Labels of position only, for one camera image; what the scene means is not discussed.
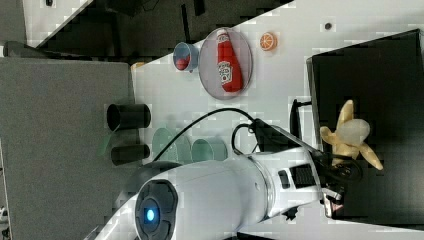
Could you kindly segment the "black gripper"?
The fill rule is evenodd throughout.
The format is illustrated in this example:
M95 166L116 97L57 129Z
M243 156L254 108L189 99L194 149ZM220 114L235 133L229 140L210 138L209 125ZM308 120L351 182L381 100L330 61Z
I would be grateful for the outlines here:
M347 184L343 182L340 166L333 166L320 178L323 198L320 203L324 206L325 216L338 219L344 211L344 198Z

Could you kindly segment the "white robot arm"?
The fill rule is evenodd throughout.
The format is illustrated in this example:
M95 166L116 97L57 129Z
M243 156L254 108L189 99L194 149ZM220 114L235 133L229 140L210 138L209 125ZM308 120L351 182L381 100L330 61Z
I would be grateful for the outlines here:
M240 229L342 194L320 183L323 153L291 133L256 130L274 149L223 161L182 165L157 161L138 168L118 195L112 216L83 240L226 240ZM278 151L280 142L298 146Z

